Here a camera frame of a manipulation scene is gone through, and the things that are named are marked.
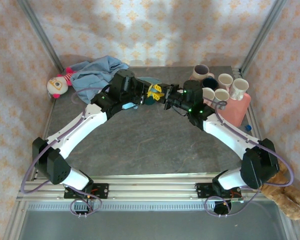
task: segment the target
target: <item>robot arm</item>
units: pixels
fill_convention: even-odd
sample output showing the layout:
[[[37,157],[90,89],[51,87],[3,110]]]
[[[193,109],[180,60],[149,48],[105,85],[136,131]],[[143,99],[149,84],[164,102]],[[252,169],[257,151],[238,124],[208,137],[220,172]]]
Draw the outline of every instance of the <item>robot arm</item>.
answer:
[[[213,179],[212,187],[218,194],[244,185],[257,189],[279,171],[278,160],[275,157],[238,137],[218,120],[212,108],[203,104],[203,92],[198,81],[188,80],[183,85],[183,92],[179,92],[179,89],[178,84],[162,83],[152,86],[149,82],[135,78],[129,70],[119,70],[114,75],[111,85],[95,95],[92,104],[87,105],[84,114],[77,116],[46,141],[37,138],[33,142],[32,154],[35,158],[49,143],[73,128],[48,149],[36,167],[53,184],[61,183],[90,193],[93,185],[91,178],[71,168],[65,159],[82,139],[121,111],[123,105],[143,105],[147,98],[152,97],[164,104],[165,110],[176,107],[187,111],[186,115],[194,126],[221,140],[242,159],[241,168],[226,170]],[[83,118],[82,122],[74,127],[80,118]],[[240,131],[230,123],[227,124]],[[247,138],[274,150],[272,142],[268,139],[260,141],[248,135]]]

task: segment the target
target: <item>ceramic mug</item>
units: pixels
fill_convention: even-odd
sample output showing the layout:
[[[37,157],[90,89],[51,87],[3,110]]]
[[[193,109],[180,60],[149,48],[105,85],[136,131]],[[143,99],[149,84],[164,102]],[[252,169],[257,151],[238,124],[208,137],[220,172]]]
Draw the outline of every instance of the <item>ceramic mug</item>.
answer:
[[[243,78],[237,78],[233,81],[229,95],[233,100],[241,101],[244,98],[244,93],[248,90],[249,83]]]
[[[219,88],[229,91],[231,84],[234,82],[234,79],[231,75],[227,73],[222,73],[218,77]]]
[[[203,88],[210,88],[212,90],[216,90],[218,87],[218,81],[215,80],[213,77],[206,77],[205,79],[202,80],[201,86]]]
[[[220,101],[228,101],[230,95],[228,93],[227,90],[219,88],[217,90],[214,91],[214,102],[220,102]],[[211,105],[213,108],[215,108],[216,104],[212,103]],[[219,105],[218,108],[219,109],[225,109],[226,106],[221,106]]]
[[[199,64],[193,68],[191,79],[200,81],[207,78],[208,76],[214,78],[215,75],[209,73],[209,67],[207,65]]]
[[[213,91],[210,87],[202,88],[202,96],[213,101],[215,99],[215,91]],[[211,106],[211,101],[203,99],[203,103]]]

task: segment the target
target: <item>doll face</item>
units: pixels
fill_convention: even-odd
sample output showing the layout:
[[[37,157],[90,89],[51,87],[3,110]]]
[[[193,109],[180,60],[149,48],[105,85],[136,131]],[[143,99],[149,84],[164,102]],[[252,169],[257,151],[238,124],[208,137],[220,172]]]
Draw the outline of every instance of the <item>doll face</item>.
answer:
[[[64,77],[53,77],[47,83],[50,94],[64,94],[68,90],[68,85]]]
[[[55,89],[60,91],[62,89],[63,83],[58,79],[59,77],[54,77],[49,80],[49,84],[52,85]]]

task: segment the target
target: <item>white cup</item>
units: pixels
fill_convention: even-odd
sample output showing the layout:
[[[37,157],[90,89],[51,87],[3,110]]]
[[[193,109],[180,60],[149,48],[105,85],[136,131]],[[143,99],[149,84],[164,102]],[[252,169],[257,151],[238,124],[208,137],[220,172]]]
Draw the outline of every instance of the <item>white cup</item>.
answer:
[[[230,98],[238,101],[242,100],[248,88],[249,83],[246,80],[242,78],[235,79],[229,91]]]
[[[202,96],[213,101],[215,99],[215,91],[213,91],[210,87],[204,87],[202,88]],[[203,99],[203,103],[210,106],[212,102]]]
[[[219,88],[221,89],[229,90],[233,82],[233,77],[227,73],[222,73],[218,77]]]
[[[214,91],[214,102],[220,102],[220,101],[228,101],[229,99],[229,93],[227,90],[219,88],[217,90]],[[213,108],[216,106],[215,103],[212,103],[211,105]],[[219,109],[225,109],[225,106],[218,106]]]
[[[203,80],[209,74],[209,67],[204,64],[196,65],[193,68],[191,79],[193,80]]]

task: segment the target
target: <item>plush doll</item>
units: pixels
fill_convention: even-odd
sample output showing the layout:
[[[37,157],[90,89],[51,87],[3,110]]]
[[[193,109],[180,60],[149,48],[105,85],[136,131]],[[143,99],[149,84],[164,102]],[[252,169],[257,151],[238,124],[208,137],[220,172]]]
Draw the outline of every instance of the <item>plush doll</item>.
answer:
[[[269,183],[285,184],[288,182],[284,174],[288,171],[286,165],[279,161],[280,171],[273,176]],[[294,186],[271,186],[264,184],[261,192],[268,199],[273,200],[283,213],[292,220],[300,219],[300,190]]]
[[[57,77],[51,78],[47,83],[46,88],[49,94],[55,99],[68,91],[68,86],[72,86],[70,78],[75,72],[70,67],[67,67],[65,73],[65,75],[58,74]]]

